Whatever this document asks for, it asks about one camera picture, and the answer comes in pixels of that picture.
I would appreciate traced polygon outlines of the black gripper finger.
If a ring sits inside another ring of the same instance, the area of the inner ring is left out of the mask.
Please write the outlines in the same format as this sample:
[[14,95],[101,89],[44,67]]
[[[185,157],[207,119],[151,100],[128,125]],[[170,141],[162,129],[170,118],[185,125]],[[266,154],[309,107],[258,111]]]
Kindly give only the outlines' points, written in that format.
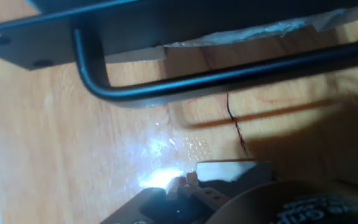
[[101,224],[206,223],[228,201],[213,188],[201,188],[191,172],[179,181],[176,191],[144,189]]

